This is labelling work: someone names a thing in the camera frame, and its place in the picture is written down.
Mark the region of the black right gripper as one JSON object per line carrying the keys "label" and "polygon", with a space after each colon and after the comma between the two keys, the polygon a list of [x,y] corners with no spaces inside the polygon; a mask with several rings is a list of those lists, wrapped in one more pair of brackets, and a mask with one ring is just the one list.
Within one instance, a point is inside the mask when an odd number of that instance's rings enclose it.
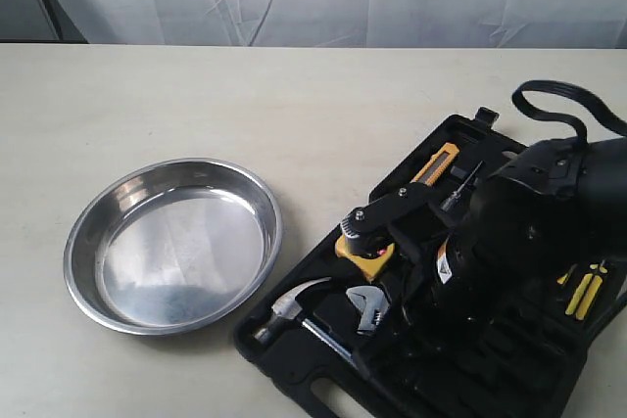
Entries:
{"label": "black right gripper", "polygon": [[479,333],[503,299],[531,280],[557,274],[557,230],[555,197],[507,178],[481,183],[428,262],[430,277],[404,299],[410,331],[421,340]]}

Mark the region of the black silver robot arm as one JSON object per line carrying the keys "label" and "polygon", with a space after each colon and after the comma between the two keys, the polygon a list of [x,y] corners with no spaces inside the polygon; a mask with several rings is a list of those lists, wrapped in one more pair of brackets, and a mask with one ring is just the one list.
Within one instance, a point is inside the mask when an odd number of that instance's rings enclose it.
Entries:
{"label": "black silver robot arm", "polygon": [[454,220],[442,194],[406,188],[443,226],[404,287],[401,317],[418,336],[475,334],[535,284],[574,265],[626,260],[626,141],[538,142],[471,192]]}

